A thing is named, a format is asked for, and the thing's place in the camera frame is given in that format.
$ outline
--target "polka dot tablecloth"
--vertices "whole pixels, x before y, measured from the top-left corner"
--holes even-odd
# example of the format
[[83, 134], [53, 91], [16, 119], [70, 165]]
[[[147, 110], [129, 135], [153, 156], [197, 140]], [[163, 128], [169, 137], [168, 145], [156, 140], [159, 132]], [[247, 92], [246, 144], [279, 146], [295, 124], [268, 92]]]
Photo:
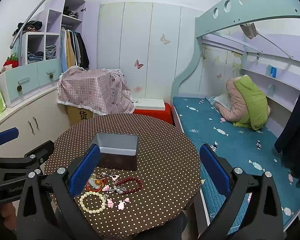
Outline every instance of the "polka dot tablecloth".
[[[141, 190], [135, 193], [108, 194], [114, 207], [96, 214], [83, 211], [80, 196], [74, 198], [88, 222], [102, 236], [128, 239], [132, 234], [161, 226], [176, 217], [199, 191], [199, 156], [191, 141], [173, 125], [140, 114], [103, 115], [71, 127], [55, 141], [54, 153], [45, 164], [46, 174], [69, 166], [75, 157], [84, 154], [97, 132], [138, 135], [138, 169], [122, 171], [96, 167], [94, 173], [113, 172], [119, 175], [117, 181], [137, 177], [143, 183]], [[133, 189], [137, 183], [131, 181], [124, 186]], [[119, 200], [127, 197], [130, 203], [118, 210]], [[101, 207], [96, 195], [88, 196], [83, 202], [90, 210]]]

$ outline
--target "mint green drawer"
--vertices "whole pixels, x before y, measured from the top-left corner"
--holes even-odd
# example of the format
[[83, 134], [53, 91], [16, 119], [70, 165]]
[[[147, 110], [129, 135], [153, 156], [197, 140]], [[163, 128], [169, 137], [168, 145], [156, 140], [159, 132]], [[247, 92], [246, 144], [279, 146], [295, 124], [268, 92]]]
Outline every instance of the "mint green drawer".
[[37, 63], [19, 66], [5, 72], [10, 101], [39, 87]]
[[37, 62], [39, 85], [43, 86], [51, 81], [58, 80], [61, 75], [60, 58]]

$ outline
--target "teal bedsheet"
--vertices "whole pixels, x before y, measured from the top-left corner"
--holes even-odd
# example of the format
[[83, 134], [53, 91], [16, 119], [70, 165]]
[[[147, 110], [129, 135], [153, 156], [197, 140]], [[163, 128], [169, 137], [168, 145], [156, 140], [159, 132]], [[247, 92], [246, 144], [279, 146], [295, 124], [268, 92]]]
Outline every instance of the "teal bedsheet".
[[[185, 134], [198, 152], [202, 144], [214, 144], [218, 148], [216, 154], [226, 158], [231, 166], [241, 167], [249, 174], [262, 175], [264, 171], [272, 173], [281, 201], [283, 224], [288, 224], [300, 208], [300, 188], [296, 188], [297, 180], [272, 154], [276, 136], [266, 127], [257, 132], [250, 128], [235, 127], [231, 122], [221, 122], [222, 116], [205, 98], [175, 97], [173, 105]], [[217, 192], [203, 165], [201, 179], [208, 214], [213, 220], [225, 197]], [[249, 204], [248, 198], [247, 194], [229, 233], [238, 229]]]

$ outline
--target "red stool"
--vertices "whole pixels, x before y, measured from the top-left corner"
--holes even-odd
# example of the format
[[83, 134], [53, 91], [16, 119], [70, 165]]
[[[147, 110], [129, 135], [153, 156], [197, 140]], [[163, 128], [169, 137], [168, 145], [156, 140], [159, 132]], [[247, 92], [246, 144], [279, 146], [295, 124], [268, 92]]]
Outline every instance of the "red stool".
[[171, 107], [169, 104], [164, 103], [166, 109], [164, 111], [162, 110], [142, 110], [142, 109], [136, 109], [134, 110], [134, 114], [143, 114], [143, 115], [148, 115], [152, 116], [158, 119], [161, 119], [163, 121], [166, 121], [170, 124], [173, 124], [173, 118], [171, 114]]

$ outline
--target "red bead bracelet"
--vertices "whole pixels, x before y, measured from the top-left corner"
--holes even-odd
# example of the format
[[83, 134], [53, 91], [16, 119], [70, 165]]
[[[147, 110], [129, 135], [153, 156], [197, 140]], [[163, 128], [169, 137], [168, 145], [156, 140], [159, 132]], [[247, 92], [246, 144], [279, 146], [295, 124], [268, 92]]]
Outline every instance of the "red bead bracelet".
[[134, 180], [135, 182], [137, 182], [137, 183], [139, 184], [139, 186], [136, 187], [136, 188], [134, 188], [134, 189], [125, 190], [125, 191], [123, 192], [123, 194], [134, 193], [134, 192], [137, 192], [138, 190], [140, 190], [141, 187], [143, 186], [143, 185], [142, 185], [142, 182], [141, 182], [140, 179], [138, 179], [138, 178], [135, 178], [135, 177], [129, 177], [129, 178], [126, 178], [126, 179], [123, 179], [123, 180], [117, 182], [117, 183], [114, 184], [114, 185], [115, 185], [115, 186], [120, 186], [121, 184], [124, 184], [124, 183], [126, 183], [126, 182], [128, 182], [128, 181], [132, 181], [132, 180]]

